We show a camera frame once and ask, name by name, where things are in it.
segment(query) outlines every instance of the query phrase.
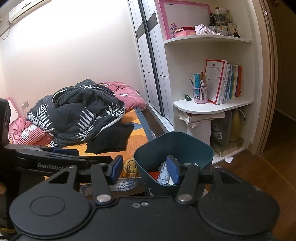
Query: wall outlet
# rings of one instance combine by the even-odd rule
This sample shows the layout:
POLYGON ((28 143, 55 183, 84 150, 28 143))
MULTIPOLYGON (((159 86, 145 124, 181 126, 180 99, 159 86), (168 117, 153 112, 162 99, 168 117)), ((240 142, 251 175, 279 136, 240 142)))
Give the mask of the wall outlet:
POLYGON ((27 108, 27 107, 29 107, 29 103, 28 103, 28 101, 26 101, 25 103, 23 103, 23 104, 21 105, 21 108, 22 108, 22 109, 25 109, 25 108, 27 108))

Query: pink blanket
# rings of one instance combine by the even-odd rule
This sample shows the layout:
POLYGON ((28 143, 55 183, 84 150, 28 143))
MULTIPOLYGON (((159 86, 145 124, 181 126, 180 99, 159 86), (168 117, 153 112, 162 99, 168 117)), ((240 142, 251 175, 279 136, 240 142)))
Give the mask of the pink blanket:
POLYGON ((139 92, 123 82, 100 83, 114 91, 115 96, 124 102, 126 112, 139 107, 141 110, 146 108, 146 102, 141 98, 139 92))
POLYGON ((9 139, 13 144, 45 146, 53 138, 44 130, 27 121, 25 117, 21 117, 9 126, 9 139))

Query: trash can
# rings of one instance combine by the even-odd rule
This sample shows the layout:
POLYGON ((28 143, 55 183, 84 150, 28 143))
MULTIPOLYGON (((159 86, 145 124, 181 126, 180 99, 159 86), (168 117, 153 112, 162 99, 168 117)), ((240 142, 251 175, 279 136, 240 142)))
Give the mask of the trash can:
POLYGON ((173 155, 181 164, 196 163, 201 169, 211 167, 214 151, 206 143, 183 132, 169 132, 139 147, 134 160, 142 181, 153 196, 176 197, 180 185, 161 185, 148 172, 158 171, 168 155, 173 155))

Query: yellow kettle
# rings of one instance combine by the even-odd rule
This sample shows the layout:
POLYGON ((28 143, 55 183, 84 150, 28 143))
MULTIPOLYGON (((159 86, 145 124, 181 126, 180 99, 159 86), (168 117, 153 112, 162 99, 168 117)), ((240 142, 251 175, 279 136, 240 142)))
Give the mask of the yellow kettle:
POLYGON ((239 113, 242 113, 244 116, 244 124, 246 123, 246 117, 242 110, 236 108, 232 111, 232 120, 231 120, 231 132, 230 132, 230 141, 238 141, 242 132, 242 120, 239 113))

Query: wooden door frame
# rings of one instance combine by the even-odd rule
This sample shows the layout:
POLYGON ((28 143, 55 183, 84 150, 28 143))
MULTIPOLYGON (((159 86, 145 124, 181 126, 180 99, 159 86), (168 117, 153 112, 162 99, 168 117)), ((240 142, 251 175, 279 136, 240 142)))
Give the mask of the wooden door frame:
POLYGON ((278 82, 278 55, 275 29, 266 0, 252 0, 256 12, 262 43, 263 85, 259 119, 250 151, 262 153, 269 135, 276 103, 278 82))

